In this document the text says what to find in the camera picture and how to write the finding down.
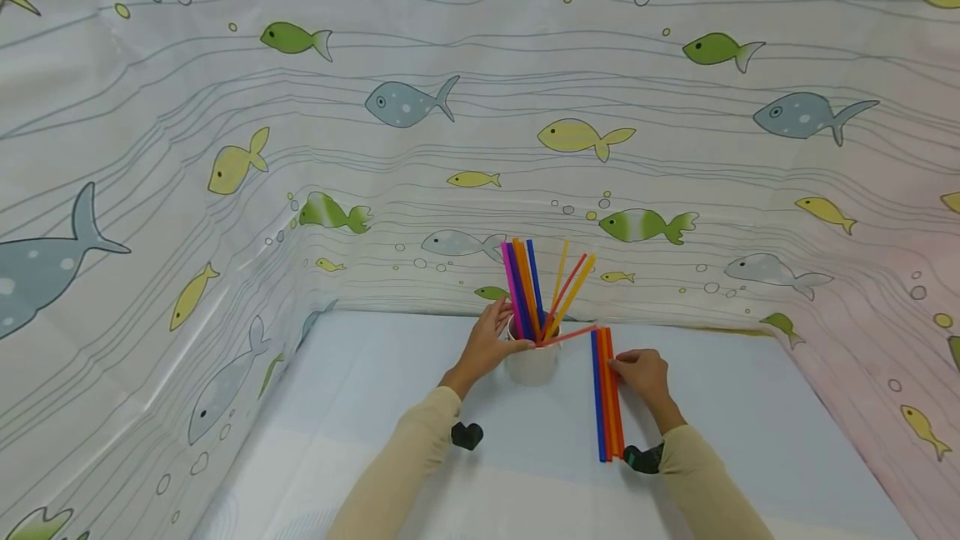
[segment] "green fish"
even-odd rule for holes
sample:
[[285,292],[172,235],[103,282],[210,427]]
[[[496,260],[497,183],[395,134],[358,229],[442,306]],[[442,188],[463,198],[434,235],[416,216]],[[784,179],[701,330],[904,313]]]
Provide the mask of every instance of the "green fish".
[[698,65],[716,65],[734,59],[740,73],[746,73],[753,54],[763,45],[765,42],[750,42],[740,46],[727,34],[714,32],[690,42],[683,47],[683,54]]
[[473,290],[473,293],[478,295],[480,298],[486,298],[487,300],[498,300],[501,296],[506,296],[510,298],[510,292],[495,286],[485,286],[479,287],[478,289]]
[[600,227],[622,243],[639,243],[662,234],[671,243],[683,244],[683,232],[697,229],[693,220],[699,217],[698,212],[685,212],[667,223],[656,211],[627,209],[605,217]]
[[263,386],[260,387],[260,393],[257,395],[257,400],[260,400],[260,397],[267,391],[267,386],[270,386],[270,377],[273,376],[273,369],[277,367],[277,363],[281,363],[282,361],[283,352],[280,352],[280,354],[270,362],[270,366],[267,367],[267,375],[263,378]]
[[324,59],[333,63],[333,57],[330,56],[330,48],[327,42],[333,31],[322,29],[314,34],[308,32],[299,26],[294,26],[288,22],[273,22],[267,29],[263,30],[260,36],[260,42],[265,43],[270,48],[276,48],[280,53],[299,54],[304,50],[316,48]]
[[796,348],[797,344],[807,342],[807,340],[797,336],[797,333],[793,331],[793,321],[781,312],[775,312],[770,315],[770,317],[760,319],[760,323],[772,325],[777,328],[777,330],[786,333],[786,338],[790,340],[790,350]]
[[347,226],[354,234],[363,234],[369,226],[372,213],[370,207],[353,207],[346,214],[337,204],[337,201],[323,192],[310,192],[306,204],[301,209],[299,222],[301,225],[323,225],[326,228],[336,229]]

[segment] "sleeve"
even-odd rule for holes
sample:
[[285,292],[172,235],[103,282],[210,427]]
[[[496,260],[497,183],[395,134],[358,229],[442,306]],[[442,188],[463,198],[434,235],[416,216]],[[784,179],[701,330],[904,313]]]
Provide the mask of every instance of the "sleeve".
[[460,397],[448,387],[430,391],[400,417],[390,440],[347,495],[327,540],[393,540],[426,478],[450,448]]
[[696,428],[675,427],[663,441],[661,474],[697,540],[774,540]]

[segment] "orange straw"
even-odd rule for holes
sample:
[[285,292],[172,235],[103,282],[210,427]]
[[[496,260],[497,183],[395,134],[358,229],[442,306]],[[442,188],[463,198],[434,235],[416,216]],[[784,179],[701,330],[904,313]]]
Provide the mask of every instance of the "orange straw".
[[534,282],[530,277],[530,262],[527,262],[527,245],[518,238],[513,239],[513,251],[517,254],[517,267],[520,270],[520,283],[523,285],[523,297],[527,303],[527,313],[534,326],[534,339],[539,339],[539,313],[537,301],[534,298]]

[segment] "blue-gray fish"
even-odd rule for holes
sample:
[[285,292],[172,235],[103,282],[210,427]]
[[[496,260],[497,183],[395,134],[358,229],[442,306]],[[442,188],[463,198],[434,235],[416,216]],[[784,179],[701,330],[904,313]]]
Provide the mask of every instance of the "blue-gray fish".
[[833,140],[838,147],[842,147],[844,124],[878,104],[879,100],[863,100],[834,116],[829,101],[820,94],[794,92],[755,112],[753,121],[771,134],[801,140],[807,140],[820,130],[830,128],[833,130]]
[[776,255],[768,253],[740,257],[728,264],[724,273],[737,280],[789,286],[810,300],[813,300],[814,286],[822,286],[833,280],[826,273],[804,273],[797,277]]
[[367,110],[394,128],[410,128],[420,123],[434,107],[440,107],[452,122],[453,112],[447,106],[447,96],[458,79],[459,75],[454,75],[444,82],[436,98],[403,82],[385,82],[367,97]]
[[253,359],[270,350],[273,340],[263,339],[263,319],[260,315],[253,318],[250,324],[250,350],[233,361],[223,365],[220,371],[210,377],[207,386],[203,387],[200,398],[190,414],[190,427],[187,429],[187,440],[195,444],[203,434],[210,431],[222,417],[230,403],[240,393],[240,387],[247,380],[247,375],[253,368]]
[[494,234],[480,242],[466,232],[457,230],[441,230],[434,232],[423,241],[421,248],[435,255],[444,257],[465,257],[475,253],[485,253],[493,261],[503,263],[503,257],[498,253],[500,244],[506,242],[503,234]]
[[127,254],[108,241],[93,213],[94,184],[89,182],[73,204],[73,237],[35,237],[0,243],[0,338],[30,323],[70,288],[88,250]]

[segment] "fish print fabric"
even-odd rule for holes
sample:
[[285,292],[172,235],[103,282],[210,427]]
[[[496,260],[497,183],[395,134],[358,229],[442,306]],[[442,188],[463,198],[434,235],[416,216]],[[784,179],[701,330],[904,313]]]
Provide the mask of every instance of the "fish print fabric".
[[960,540],[958,27],[0,0],[0,538],[189,538],[333,306],[480,313],[517,237],[545,303],[564,238],[567,275],[597,255],[572,320],[766,334],[917,537]]

